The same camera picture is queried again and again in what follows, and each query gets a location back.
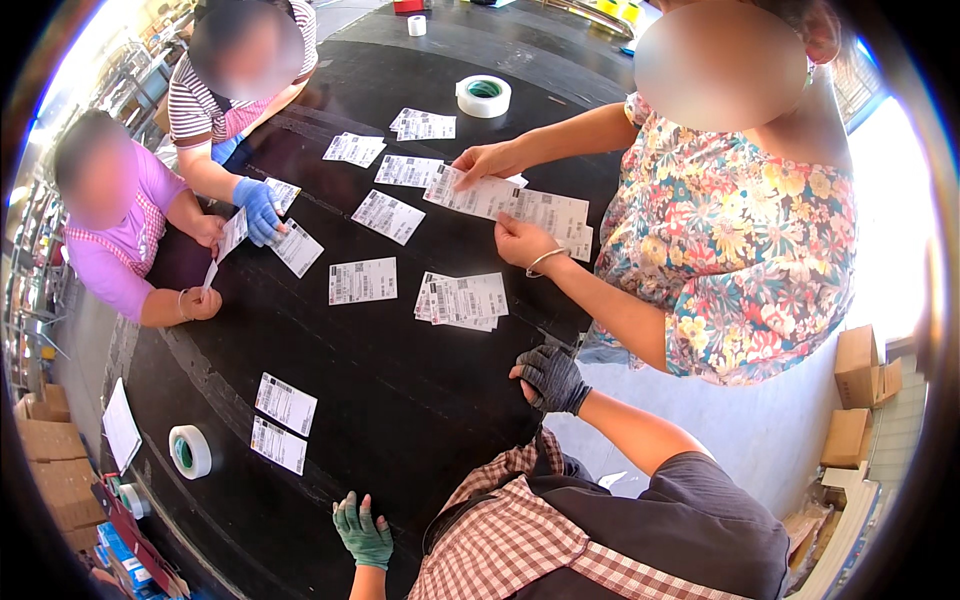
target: pink checkered apron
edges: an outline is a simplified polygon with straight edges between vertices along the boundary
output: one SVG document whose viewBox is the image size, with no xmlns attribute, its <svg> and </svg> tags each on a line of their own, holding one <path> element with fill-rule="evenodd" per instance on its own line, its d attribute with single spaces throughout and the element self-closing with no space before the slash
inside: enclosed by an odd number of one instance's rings
<svg viewBox="0 0 960 600">
<path fill-rule="evenodd" d="M 257 100 L 244 107 L 231 108 L 224 113 L 224 125 L 227 128 L 227 137 L 220 141 L 232 139 L 236 134 L 246 129 L 250 123 L 259 119 L 260 115 L 263 114 L 263 111 L 267 109 L 267 106 L 275 97 L 276 96 L 271 96 L 270 98 Z"/>
<path fill-rule="evenodd" d="M 564 461 L 556 438 L 543 429 L 542 442 L 550 470 L 562 474 Z M 534 440 L 501 453 L 467 476 L 444 511 L 477 494 L 491 497 L 459 516 L 423 558 L 409 600 L 501 600 L 565 566 L 624 598 L 742 600 L 742 596 L 691 584 L 590 540 L 530 491 L 526 479 L 538 456 Z M 516 471 L 524 474 L 496 487 Z"/>
<path fill-rule="evenodd" d="M 143 192 L 136 190 L 136 203 L 143 209 L 144 219 L 144 235 L 143 235 L 143 244 L 146 245 L 143 253 L 143 260 L 133 260 L 130 258 L 130 255 L 126 252 L 120 250 L 116 244 L 107 240 L 105 237 L 101 237 L 95 233 L 91 233 L 86 229 L 73 228 L 70 227 L 70 220 L 67 219 L 67 225 L 63 228 L 63 234 L 66 237 L 82 240 L 85 242 L 96 242 L 100 244 L 107 250 L 111 251 L 114 256 L 120 259 L 128 269 L 133 271 L 139 277 L 145 277 L 150 272 L 151 267 L 154 266 L 154 258 L 156 258 L 156 244 L 160 241 L 160 238 L 163 237 L 164 226 L 166 225 L 166 219 L 163 217 L 163 213 L 160 212 L 160 209 L 156 204 L 147 200 L 143 195 Z"/>
</svg>

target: silver bracelet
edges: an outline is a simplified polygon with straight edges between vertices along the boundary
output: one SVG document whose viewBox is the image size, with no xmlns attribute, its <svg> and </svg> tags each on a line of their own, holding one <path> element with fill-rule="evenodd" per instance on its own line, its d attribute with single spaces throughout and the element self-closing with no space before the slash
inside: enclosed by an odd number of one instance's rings
<svg viewBox="0 0 960 600">
<path fill-rule="evenodd" d="M 542 277 L 542 276 L 543 276 L 543 273 L 534 273 L 534 271 L 533 271 L 534 267 L 537 266 L 537 263 L 539 263 L 540 261 L 542 261 L 544 258 L 549 258 L 550 256 L 553 256 L 554 254 L 559 254 L 559 253 L 561 253 L 561 252 L 563 252 L 563 253 L 566 254 L 567 256 L 570 256 L 570 250 L 568 250 L 568 249 L 566 249 L 566 248 L 557 248 L 556 250 L 551 250 L 550 252 L 544 254 L 543 256 L 541 256 L 540 258 L 538 258 L 537 260 L 535 260 L 535 261 L 533 261 L 532 263 L 530 263 L 530 266 L 527 267 L 527 276 L 530 277 L 531 279 L 536 279 L 537 277 Z"/>
<path fill-rule="evenodd" d="M 180 301 L 183 300 L 183 295 L 186 293 L 187 293 L 187 288 L 183 288 L 182 290 L 180 290 L 180 295 L 177 296 L 177 308 L 180 311 L 180 316 L 183 317 L 184 321 L 193 321 L 193 319 L 190 319 L 189 317 L 183 314 L 183 305 L 180 304 Z"/>
</svg>

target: hand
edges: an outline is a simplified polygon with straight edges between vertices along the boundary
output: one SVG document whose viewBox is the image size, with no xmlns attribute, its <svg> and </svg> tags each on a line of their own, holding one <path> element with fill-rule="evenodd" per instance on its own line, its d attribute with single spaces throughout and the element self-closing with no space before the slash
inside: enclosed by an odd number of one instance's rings
<svg viewBox="0 0 960 600">
<path fill-rule="evenodd" d="M 510 369 L 510 378 L 520 377 L 527 402 L 544 413 L 580 412 L 591 388 L 584 383 L 573 359 L 556 346 L 546 344 L 523 352 Z"/>
<path fill-rule="evenodd" d="M 360 515 L 357 516 L 357 494 L 348 493 L 343 502 L 333 503 L 333 524 L 358 565 L 378 566 L 387 570 L 387 562 L 394 553 L 394 538 L 390 535 L 390 525 L 383 516 L 378 517 L 376 524 L 373 524 L 370 503 L 370 495 L 367 494 L 360 504 Z"/>
<path fill-rule="evenodd" d="M 227 219 L 217 215 L 201 215 L 197 217 L 193 225 L 193 239 L 205 248 L 210 248 L 210 255 L 217 257 L 217 250 L 220 248 L 217 240 L 224 237 L 224 224 Z"/>
<path fill-rule="evenodd" d="M 213 144 L 210 146 L 210 159 L 217 164 L 224 164 L 245 137 L 246 136 L 243 134 L 243 132 L 240 132 L 227 141 L 220 142 L 219 144 Z"/>
<path fill-rule="evenodd" d="M 496 251 L 500 253 L 500 256 L 521 269 L 529 268 L 535 260 L 560 247 L 557 240 L 553 239 L 553 236 L 543 229 L 532 223 L 518 221 L 505 212 L 496 215 L 493 239 L 496 241 Z M 546 264 L 557 257 L 565 256 L 554 254 L 537 263 L 534 270 L 538 273 L 544 273 L 542 269 Z"/>
<path fill-rule="evenodd" d="M 276 216 L 274 204 L 278 202 L 274 190 L 263 181 L 244 177 L 233 188 L 233 203 L 247 209 L 247 235 L 258 248 L 278 241 L 278 231 L 287 231 Z"/>
<path fill-rule="evenodd" d="M 467 148 L 451 165 L 454 169 L 467 172 L 453 187 L 458 191 L 467 189 L 485 175 L 503 179 L 518 175 L 530 166 L 525 154 L 515 139 Z"/>
<path fill-rule="evenodd" d="M 187 319 L 206 321 L 217 314 L 224 299 L 212 287 L 204 292 L 203 287 L 192 287 L 180 296 L 180 309 Z"/>
</svg>

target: floor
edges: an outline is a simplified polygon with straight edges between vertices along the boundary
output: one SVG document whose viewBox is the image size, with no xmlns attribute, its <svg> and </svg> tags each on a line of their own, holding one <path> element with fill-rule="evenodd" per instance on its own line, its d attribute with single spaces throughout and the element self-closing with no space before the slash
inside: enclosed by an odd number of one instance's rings
<svg viewBox="0 0 960 600">
<path fill-rule="evenodd" d="M 314 2 L 317 40 L 387 1 Z M 73 360 L 58 360 L 54 377 L 67 388 L 74 421 L 94 456 L 102 441 L 104 373 L 115 323 L 115 311 L 80 289 L 74 316 L 55 331 Z M 582 370 L 597 389 L 684 427 L 740 487 L 775 516 L 784 516 L 801 503 L 817 467 L 830 411 L 840 407 L 832 374 L 835 343 L 834 336 L 799 367 L 748 388 L 681 380 L 651 369 L 630 372 L 617 365 L 583 365 Z M 648 478 L 586 423 L 570 415 L 551 415 L 546 423 L 564 451 L 579 458 L 614 494 L 636 496 L 646 488 Z"/>
</svg>

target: woman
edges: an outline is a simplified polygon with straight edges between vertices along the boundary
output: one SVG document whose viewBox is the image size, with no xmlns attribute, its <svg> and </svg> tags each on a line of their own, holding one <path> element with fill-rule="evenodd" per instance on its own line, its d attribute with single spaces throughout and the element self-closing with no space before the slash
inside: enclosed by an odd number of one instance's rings
<svg viewBox="0 0 960 600">
<path fill-rule="evenodd" d="M 217 314 L 222 299 L 212 288 L 157 290 L 144 280 L 166 221 L 213 257 L 225 221 L 204 215 L 186 183 L 123 126 L 100 110 L 82 115 L 57 147 L 54 179 L 68 214 L 70 265 L 94 296 L 148 327 Z"/>
<path fill-rule="evenodd" d="M 474 469 L 423 538 L 410 600 L 779 598 L 790 539 L 677 425 L 586 385 L 559 348 L 516 360 L 510 377 L 546 413 L 568 412 L 650 475 L 638 498 L 612 496 L 546 429 Z M 371 498 L 333 505 L 356 561 L 350 600 L 385 597 L 393 538 Z"/>
<path fill-rule="evenodd" d="M 277 231 L 286 230 L 274 211 L 273 190 L 263 181 L 233 175 L 222 165 L 246 136 L 307 85 L 317 66 L 317 14 L 303 0 L 207 0 L 199 8 L 204 9 L 198 10 L 200 24 L 189 51 L 174 68 L 167 94 L 180 173 L 198 193 L 244 206 L 249 236 L 263 246 L 277 238 Z M 266 10 L 285 22 L 263 18 Z M 286 36 L 284 25 L 298 32 L 300 41 Z M 294 65 L 278 93 L 266 92 L 264 81 L 283 71 L 275 67 L 284 66 L 277 63 L 289 50 L 286 43 L 302 44 L 302 64 Z"/>
<path fill-rule="evenodd" d="M 796 105 L 773 120 L 742 132 L 694 131 L 632 94 L 470 148 L 453 163 L 468 171 L 462 188 L 629 147 L 600 228 L 596 276 L 561 253 L 538 261 L 558 247 L 532 225 L 501 215 L 495 226 L 507 262 L 533 266 L 594 318 L 582 360 L 756 383 L 803 361 L 847 313 L 851 159 L 827 67 L 840 51 L 839 22 L 822 0 L 756 3 L 797 32 L 810 65 Z M 662 0 L 660 8 L 686 4 Z"/>
</svg>

